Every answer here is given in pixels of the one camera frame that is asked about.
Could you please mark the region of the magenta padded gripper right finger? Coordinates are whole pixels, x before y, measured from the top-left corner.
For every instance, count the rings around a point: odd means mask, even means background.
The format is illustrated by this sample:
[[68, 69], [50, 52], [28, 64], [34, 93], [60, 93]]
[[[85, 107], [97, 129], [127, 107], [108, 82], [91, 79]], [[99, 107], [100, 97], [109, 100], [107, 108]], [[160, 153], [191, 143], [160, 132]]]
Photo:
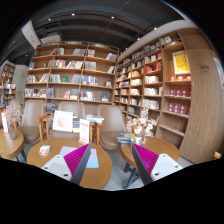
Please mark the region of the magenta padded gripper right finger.
[[182, 169], [169, 155], [158, 155], [135, 143], [132, 144], [132, 155], [144, 185]]

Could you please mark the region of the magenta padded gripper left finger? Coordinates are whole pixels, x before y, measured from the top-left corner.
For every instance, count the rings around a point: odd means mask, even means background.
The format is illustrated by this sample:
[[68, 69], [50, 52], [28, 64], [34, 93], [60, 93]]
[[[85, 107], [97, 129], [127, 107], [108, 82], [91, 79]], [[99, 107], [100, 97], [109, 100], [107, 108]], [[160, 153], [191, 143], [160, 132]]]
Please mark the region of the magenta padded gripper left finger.
[[90, 154], [90, 145], [86, 144], [71, 151], [65, 156], [54, 156], [42, 167], [42, 169], [79, 185], [86, 169]]

